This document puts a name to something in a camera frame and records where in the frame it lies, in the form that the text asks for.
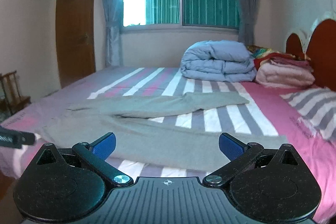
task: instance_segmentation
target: white stripe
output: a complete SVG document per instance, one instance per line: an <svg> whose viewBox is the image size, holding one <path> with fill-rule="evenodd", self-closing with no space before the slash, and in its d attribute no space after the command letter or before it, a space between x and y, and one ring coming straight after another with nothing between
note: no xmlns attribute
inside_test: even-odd
<svg viewBox="0 0 336 224"><path fill-rule="evenodd" d="M195 79L187 79L185 83L183 94L186 92L194 92L195 90Z"/></svg>
<svg viewBox="0 0 336 224"><path fill-rule="evenodd" d="M184 86L183 94L185 94L186 92L194 92L194 90L195 90L195 80L187 79L185 86ZM177 127L191 128L192 120L193 120L192 113L178 115L176 117L175 125Z"/></svg>
<svg viewBox="0 0 336 224"><path fill-rule="evenodd" d="M285 99L285 100L288 100L291 96L292 96L293 93L288 93L288 94L280 94L280 97Z"/></svg>
<svg viewBox="0 0 336 224"><path fill-rule="evenodd" d="M153 122L163 122L164 117L150 118L149 120Z"/></svg>
<svg viewBox="0 0 336 224"><path fill-rule="evenodd" d="M162 96L173 96L177 88L177 85L179 84L181 80L181 77L182 77L181 71L178 70L177 73L174 75L173 79L169 82L168 86L166 87L166 89L163 91L161 95ZM163 122L164 117L151 118L149 120L154 121L154 122Z"/></svg>
<svg viewBox="0 0 336 224"><path fill-rule="evenodd" d="M164 167L161 172L162 178L181 178L187 176L186 169L176 169L170 167Z"/></svg>
<svg viewBox="0 0 336 224"><path fill-rule="evenodd" d="M21 149L14 149L13 152L13 171L16 177L19 178L22 175L21 172L21 157L28 149L27 145L23 145Z"/></svg>
<svg viewBox="0 0 336 224"><path fill-rule="evenodd" d="M212 92L212 86L209 81L202 81L203 93ZM208 132L222 132L221 122L218 117L217 108L212 108L203 111L204 129Z"/></svg>
<svg viewBox="0 0 336 224"><path fill-rule="evenodd" d="M193 120L192 113L181 114L177 116L175 125L177 127L191 128L192 120Z"/></svg>
<svg viewBox="0 0 336 224"><path fill-rule="evenodd" d="M178 72L175 74L174 78L169 82L168 86L166 87L166 89L164 90L164 92L162 93L163 96L173 96L174 92L177 88L177 85L179 84L180 80L181 80L182 74L180 72L180 70L178 70Z"/></svg>
<svg viewBox="0 0 336 224"><path fill-rule="evenodd" d="M211 86L210 81L202 81L202 92L203 93L212 92L212 86Z"/></svg>
<svg viewBox="0 0 336 224"><path fill-rule="evenodd" d="M336 102L329 102L328 104L324 104L314 115L314 117L310 120L314 126L318 126L322 121L323 117L327 114L327 112L332 108L336 107Z"/></svg>
<svg viewBox="0 0 336 224"><path fill-rule="evenodd" d="M295 107L298 103L300 103L304 98L306 98L310 93L313 93L316 90L319 90L321 88L318 89L310 89L310 90L306 90L305 92L302 92L300 95L295 96L291 101L289 101L288 103Z"/></svg>
<svg viewBox="0 0 336 224"><path fill-rule="evenodd" d="M236 88L236 90L242 97L250 101L250 103L246 104L246 107L253 119L260 127L263 134L265 136L278 136L278 131L275 129L273 124L266 118L266 116L263 114L263 112L260 110L258 105L251 97L251 95L246 91L244 86L241 83L232 83L232 85Z"/></svg>
<svg viewBox="0 0 336 224"><path fill-rule="evenodd" d="M316 103L318 103L319 101L326 99L326 98L330 98L330 97L336 97L336 93L335 92L328 92L328 93L322 93L319 95L315 95L313 98L311 98L300 110L299 112L302 115L307 115L308 112L314 107L314 105L316 105Z"/></svg>
<svg viewBox="0 0 336 224"><path fill-rule="evenodd" d="M156 71L148 75L145 79L141 80L134 87L132 87L129 91L125 92L123 96L130 96L136 93L140 88L142 88L145 84L147 84L150 80L152 80L156 75L158 75L164 68L158 68Z"/></svg>
<svg viewBox="0 0 336 224"><path fill-rule="evenodd" d="M118 170L129 175L134 181L140 176L145 164L130 160L123 160L119 165Z"/></svg>
<svg viewBox="0 0 336 224"><path fill-rule="evenodd" d="M107 90L109 90L110 88L114 87L116 84L119 84L120 82L126 80L127 78L130 78L131 76L137 74L139 71L143 70L144 68L138 68L136 70L134 70L133 72L125 75L124 77L121 77L120 79L114 81L112 84L107 85L103 88L101 88L100 90L96 91L96 92L92 92L90 94L90 96L88 97L88 99L96 99L98 95L106 92Z"/></svg>
<svg viewBox="0 0 336 224"><path fill-rule="evenodd" d="M223 83L223 82L217 82L217 84L218 84L218 86L219 86L219 90L220 90L221 92L230 91L230 90L229 90L229 87L228 87L225 83Z"/></svg>
<svg viewBox="0 0 336 224"><path fill-rule="evenodd" d="M219 89L222 92L230 91L228 86L225 83L223 82L217 82L217 83L218 83ZM251 134L250 128L248 127L247 123L242 117L238 109L238 106L229 105L229 106L226 106L226 110L230 116L235 132Z"/></svg>

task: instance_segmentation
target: pink stripe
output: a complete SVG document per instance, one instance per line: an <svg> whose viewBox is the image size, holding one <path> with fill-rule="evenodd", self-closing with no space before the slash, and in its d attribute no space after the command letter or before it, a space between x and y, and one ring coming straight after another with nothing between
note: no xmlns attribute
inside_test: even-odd
<svg viewBox="0 0 336 224"><path fill-rule="evenodd" d="M118 85L111 88L111 91L105 92L105 97L113 97L116 96L122 89L129 88L135 86L139 80L146 74L148 74L151 70L150 68L145 68L141 72L133 75L132 77L122 81Z"/></svg>
<svg viewBox="0 0 336 224"><path fill-rule="evenodd" d="M286 135L317 180L322 201L314 220L319 223L336 212L336 142L327 142L320 136L311 136L310 130L298 122L300 114L279 94L297 90L265 88L256 83L242 83L263 114L280 135Z"/></svg>
<svg viewBox="0 0 336 224"><path fill-rule="evenodd" d="M27 131L28 128L33 128L38 124L38 120L30 115L22 117L22 119L17 120L9 125L3 125L8 129L18 130L18 131Z"/></svg>
<svg viewBox="0 0 336 224"><path fill-rule="evenodd" d="M144 90L142 96L153 95L153 93L159 88L162 82L166 80L167 77L171 74L172 70L172 68L164 69L163 73L161 73L160 76L148 88Z"/></svg>

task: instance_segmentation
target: door handle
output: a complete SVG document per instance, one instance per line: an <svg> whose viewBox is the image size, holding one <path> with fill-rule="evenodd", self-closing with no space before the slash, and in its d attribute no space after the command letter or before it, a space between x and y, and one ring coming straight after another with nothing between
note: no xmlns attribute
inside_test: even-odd
<svg viewBox="0 0 336 224"><path fill-rule="evenodd" d="M85 33L84 35L81 35L81 36L79 37L79 40L82 41L82 40L86 40L86 39L88 39L88 38L89 38L89 35L88 35L87 33Z"/></svg>
<svg viewBox="0 0 336 224"><path fill-rule="evenodd" d="M84 44L89 45L89 41L88 41L89 38L90 36L87 33L81 35L78 39L78 42L79 42L78 45L84 45Z"/></svg>

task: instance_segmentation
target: folded quilt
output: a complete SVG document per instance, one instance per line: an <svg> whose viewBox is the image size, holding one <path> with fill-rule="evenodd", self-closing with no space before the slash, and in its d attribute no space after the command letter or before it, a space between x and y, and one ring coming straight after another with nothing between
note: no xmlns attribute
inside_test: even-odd
<svg viewBox="0 0 336 224"><path fill-rule="evenodd" d="M187 78L208 81L252 81L256 76L253 58L236 41L202 41L189 47L181 60Z"/></svg>
<svg viewBox="0 0 336 224"><path fill-rule="evenodd" d="M279 64L271 60L258 70L255 81L272 88L306 88L315 78L310 70L294 65Z"/></svg>

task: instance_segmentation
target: striped bedsheet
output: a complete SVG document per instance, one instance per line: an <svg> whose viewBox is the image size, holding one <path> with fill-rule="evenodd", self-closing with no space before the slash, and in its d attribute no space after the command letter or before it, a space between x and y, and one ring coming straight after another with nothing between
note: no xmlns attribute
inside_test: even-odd
<svg viewBox="0 0 336 224"><path fill-rule="evenodd" d="M247 105L226 106L174 117L153 119L177 126L206 131L242 132L252 135L285 135L299 152L322 190L322 201L314 220L325 223L336 212L336 143L314 138L299 122L301 118L279 94L297 90L264 88L256 83L222 83L191 80L182 77L177 68L106 68L72 85L42 98L2 123L6 128L39 133L52 118L62 114L70 103L94 100L98 97L182 95L185 92L238 91L250 101ZM0 170L3 174L20 177L31 159L44 143L43 135L35 146L22 149L0 147ZM183 177L199 176L200 180L214 170L194 171L174 166L155 166L147 163L117 159L113 154L108 163L137 176Z"/></svg>
<svg viewBox="0 0 336 224"><path fill-rule="evenodd" d="M181 127L197 128L209 132L223 131L255 135L278 135L277 130L261 112L241 83L187 79L182 76L178 68L105 69L50 97L43 98L38 104L33 104L26 108L24 112L21 113L21 116L17 114L9 121L5 121L3 126L31 132L33 130L36 131L38 127L48 124L51 118L58 116L66 107L67 103L78 103L85 99L94 100L98 97L130 95L178 96L186 92L209 93L226 91L237 91L248 99L250 103L247 105L231 105L206 111L200 110L189 114L160 117L152 120ZM3 154L2 156L4 156L4 154L8 154L9 151L7 149L4 153L2 150L5 148L0 148L0 167L9 175L15 177L21 176L25 167L32 159L32 156L44 142L42 136L35 149L24 146L23 149L15 149L14 152L11 150L12 156L9 158L11 158L12 162L6 164L7 168L4 168L4 161L6 161L6 159L1 163L1 153ZM202 179L207 173L214 171L205 170L204 172L195 172L193 170L174 169L173 166L152 166L140 162L131 162L127 159L115 159L113 158L113 154L107 161L134 179L139 175L180 177L195 175L196 173Z"/></svg>

